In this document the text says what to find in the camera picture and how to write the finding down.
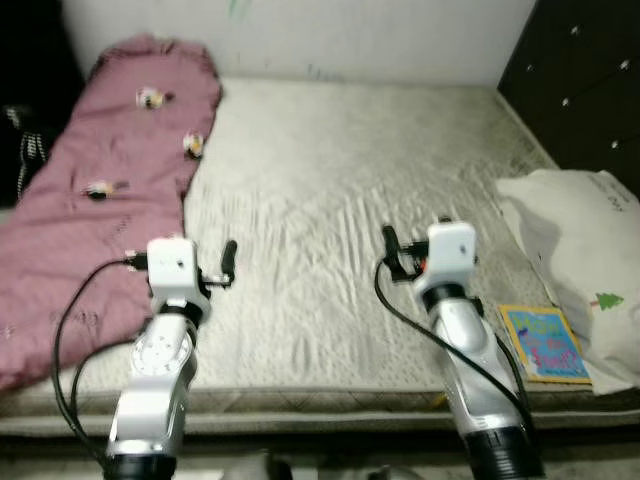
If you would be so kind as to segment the pink printed blanket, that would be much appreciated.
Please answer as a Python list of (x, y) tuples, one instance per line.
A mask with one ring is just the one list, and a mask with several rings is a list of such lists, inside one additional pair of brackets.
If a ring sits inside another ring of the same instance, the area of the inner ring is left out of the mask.
[(119, 261), (182, 232), (198, 169), (186, 142), (210, 136), (220, 99), (204, 45), (140, 35), (102, 51), (50, 164), (0, 225), (0, 392), (142, 328), (146, 276)]

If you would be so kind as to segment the black white striped object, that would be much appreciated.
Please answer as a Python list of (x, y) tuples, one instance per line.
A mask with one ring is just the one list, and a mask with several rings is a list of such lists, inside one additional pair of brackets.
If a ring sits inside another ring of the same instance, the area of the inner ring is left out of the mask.
[(12, 207), (49, 161), (49, 129), (28, 105), (4, 105), (0, 113), (0, 207)]

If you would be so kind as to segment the white pillow with tree print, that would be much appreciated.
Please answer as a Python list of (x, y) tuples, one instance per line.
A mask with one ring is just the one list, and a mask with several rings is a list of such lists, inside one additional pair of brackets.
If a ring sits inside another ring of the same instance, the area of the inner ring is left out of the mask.
[(495, 205), (579, 338), (598, 396), (640, 383), (637, 198), (607, 172), (495, 180)]

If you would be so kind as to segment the grey quilted mattress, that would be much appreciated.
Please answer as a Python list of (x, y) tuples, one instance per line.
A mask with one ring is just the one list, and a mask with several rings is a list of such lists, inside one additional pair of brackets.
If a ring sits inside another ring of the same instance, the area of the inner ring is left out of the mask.
[[(180, 233), (206, 273), (218, 273), (225, 243), (237, 241), (236, 280), (212, 291), (198, 325), (186, 417), (449, 412), (442, 351), (384, 310), (390, 301), (426, 317), (412, 289), (380, 268), (381, 228), (411, 241), (440, 215), (474, 225), (467, 291), (494, 328), (500, 305), (549, 305), (494, 188), (547, 170), (538, 147), (488, 91), (219, 83), (210, 136), (186, 142), (198, 169)], [(88, 433), (110, 428), (141, 329), (79, 362)], [(0, 419), (61, 416), (54, 390), (49, 376), (0, 392)]]

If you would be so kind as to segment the grey speckled bed base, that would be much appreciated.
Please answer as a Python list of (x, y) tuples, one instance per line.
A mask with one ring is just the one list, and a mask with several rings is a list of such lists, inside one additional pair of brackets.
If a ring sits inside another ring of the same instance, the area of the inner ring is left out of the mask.
[[(621, 412), (543, 412), (535, 426), (544, 429), (622, 428), (640, 425), (636, 410)], [(442, 413), (192, 413), (186, 417), (187, 435), (255, 435), (312, 433), (399, 433), (454, 428), (448, 411)], [(0, 419), (0, 435), (69, 436), (61, 416)]]

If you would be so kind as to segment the colourful children's book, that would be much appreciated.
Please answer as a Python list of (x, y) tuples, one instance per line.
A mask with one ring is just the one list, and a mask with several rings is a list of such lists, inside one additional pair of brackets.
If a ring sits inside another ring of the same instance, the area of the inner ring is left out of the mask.
[(554, 384), (591, 383), (579, 342), (561, 310), (500, 305), (499, 312), (527, 379)]

